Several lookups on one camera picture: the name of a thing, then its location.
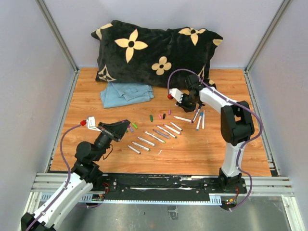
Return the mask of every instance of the beige flower print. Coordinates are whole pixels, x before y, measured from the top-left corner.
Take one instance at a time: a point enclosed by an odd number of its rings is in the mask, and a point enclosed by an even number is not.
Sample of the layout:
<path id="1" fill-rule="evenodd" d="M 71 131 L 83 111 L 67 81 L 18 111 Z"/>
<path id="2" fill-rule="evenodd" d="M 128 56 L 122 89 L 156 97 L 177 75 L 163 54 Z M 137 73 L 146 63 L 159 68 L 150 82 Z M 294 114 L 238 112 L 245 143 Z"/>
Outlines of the beige flower print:
<path id="1" fill-rule="evenodd" d="M 138 30 L 135 29 L 129 36 L 129 39 L 127 38 L 120 38 L 115 40 L 116 44 L 119 45 L 120 47 L 126 48 L 126 62 L 128 63 L 131 58 L 134 55 L 134 49 L 136 50 L 142 50 L 148 45 L 145 42 L 141 41 L 136 41 L 138 37 Z"/>
<path id="2" fill-rule="evenodd" d="M 115 81 L 116 79 L 112 78 L 107 70 L 106 65 L 104 68 L 98 73 L 98 78 L 105 80 L 107 82 Z"/>
<path id="3" fill-rule="evenodd" d="M 190 36 L 193 44 L 196 45 L 199 39 L 198 34 L 202 34 L 205 31 L 206 31 L 205 29 L 196 30 L 196 29 L 187 27 L 187 28 L 180 30 L 179 33 Z"/>
<path id="4" fill-rule="evenodd" d="M 222 39 L 213 39 L 213 43 L 214 43 L 216 46 L 219 46 L 221 42 L 222 42 Z"/>
<path id="5" fill-rule="evenodd" d="M 202 79 L 202 81 L 204 80 L 204 67 L 205 66 L 202 67 L 200 73 L 198 74 L 198 76 Z"/>
<path id="6" fill-rule="evenodd" d="M 160 57 L 158 63 L 152 65 L 152 70 L 156 71 L 158 76 L 163 75 L 164 72 L 170 70 L 170 68 L 171 63 L 167 63 L 167 57 L 165 56 Z"/>
<path id="7" fill-rule="evenodd" d="M 108 24 L 102 26 L 101 28 L 99 28 L 99 29 L 97 29 L 97 30 L 95 31 L 95 33 L 96 33 L 97 36 L 100 38 L 100 40 L 102 40 L 102 37 L 103 37 L 103 36 L 102 36 L 101 30 L 106 29 L 106 28 L 111 27 L 111 26 L 113 26 L 113 25 L 112 25 L 111 23 L 108 23 Z"/>

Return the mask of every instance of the pillow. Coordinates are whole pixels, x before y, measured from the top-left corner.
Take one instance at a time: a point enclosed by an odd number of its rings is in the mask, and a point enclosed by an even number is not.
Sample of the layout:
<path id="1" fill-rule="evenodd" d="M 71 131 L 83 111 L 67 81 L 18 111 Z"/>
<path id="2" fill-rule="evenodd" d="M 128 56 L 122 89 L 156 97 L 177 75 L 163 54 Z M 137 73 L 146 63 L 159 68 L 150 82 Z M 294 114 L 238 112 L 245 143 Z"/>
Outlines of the pillow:
<path id="1" fill-rule="evenodd" d="M 165 88 L 169 75 L 179 68 L 208 78 L 210 59 L 223 39 L 204 28 L 147 29 L 118 20 L 91 35 L 100 41 L 96 81 L 135 82 Z M 185 89 L 188 74 L 175 73 L 170 87 Z"/>

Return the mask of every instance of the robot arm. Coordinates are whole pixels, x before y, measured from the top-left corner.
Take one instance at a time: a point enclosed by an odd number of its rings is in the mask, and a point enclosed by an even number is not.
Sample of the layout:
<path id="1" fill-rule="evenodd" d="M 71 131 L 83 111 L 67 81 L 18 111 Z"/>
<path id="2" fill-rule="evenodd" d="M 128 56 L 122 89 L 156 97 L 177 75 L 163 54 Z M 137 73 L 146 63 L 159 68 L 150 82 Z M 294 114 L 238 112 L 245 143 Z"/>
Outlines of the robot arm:
<path id="1" fill-rule="evenodd" d="M 220 186 L 224 191 L 232 188 L 236 182 L 241 179 L 241 172 L 238 167 L 241 166 L 244 149 L 238 157 L 241 145 L 250 139 L 254 134 L 254 124 L 251 114 L 242 108 L 232 104 L 231 102 L 239 103 L 247 108 L 247 102 L 237 102 L 223 94 L 219 96 L 218 91 L 214 86 L 210 89 L 202 85 L 195 75 L 190 75 L 186 79 L 186 84 L 189 94 L 185 94 L 178 89 L 170 89 L 169 94 L 177 101 L 177 106 L 184 109 L 185 112 L 193 111 L 196 104 L 208 104 L 220 113 L 220 130 L 223 139 L 226 141 L 226 152 L 224 163 L 219 170 Z"/>
<path id="2" fill-rule="evenodd" d="M 102 185 L 103 173 L 95 163 L 99 161 L 112 140 L 119 142 L 130 122 L 123 120 L 113 124 L 99 123 L 95 127 L 93 117 L 87 119 L 87 127 L 100 132 L 94 144 L 81 142 L 76 148 L 75 162 L 71 173 L 53 196 L 34 214 L 26 213 L 21 219 L 22 231 L 55 231 L 80 198 L 93 188 Z"/>

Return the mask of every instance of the blue towel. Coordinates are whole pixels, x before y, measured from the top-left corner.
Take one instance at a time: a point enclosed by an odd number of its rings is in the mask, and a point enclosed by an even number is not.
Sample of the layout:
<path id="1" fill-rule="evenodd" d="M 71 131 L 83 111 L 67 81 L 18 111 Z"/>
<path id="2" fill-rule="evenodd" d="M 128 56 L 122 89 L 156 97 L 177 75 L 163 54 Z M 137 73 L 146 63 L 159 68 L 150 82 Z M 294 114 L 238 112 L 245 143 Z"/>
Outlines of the blue towel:
<path id="1" fill-rule="evenodd" d="M 106 89 L 101 91 L 104 108 L 148 102 L 152 98 L 154 98 L 152 87 L 140 83 L 109 82 Z"/>

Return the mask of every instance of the enclosure wall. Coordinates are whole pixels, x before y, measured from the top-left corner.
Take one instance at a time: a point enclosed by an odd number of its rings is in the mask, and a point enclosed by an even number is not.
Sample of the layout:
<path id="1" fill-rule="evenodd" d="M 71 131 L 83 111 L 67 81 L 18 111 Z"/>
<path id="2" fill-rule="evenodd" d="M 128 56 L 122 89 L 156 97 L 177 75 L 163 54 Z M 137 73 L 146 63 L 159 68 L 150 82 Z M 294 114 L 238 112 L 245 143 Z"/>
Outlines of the enclosure wall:
<path id="1" fill-rule="evenodd" d="M 45 0 L 74 60 L 97 66 L 93 30 L 118 19 L 148 28 L 206 28 L 224 37 L 211 68 L 246 67 L 282 0 Z"/>
<path id="2" fill-rule="evenodd" d="M 34 0 L 1 0 L 0 28 L 0 229 L 14 231 L 74 73 Z"/>
<path id="3" fill-rule="evenodd" d="M 249 71 L 278 167 L 308 227 L 308 2 L 293 0 Z"/>

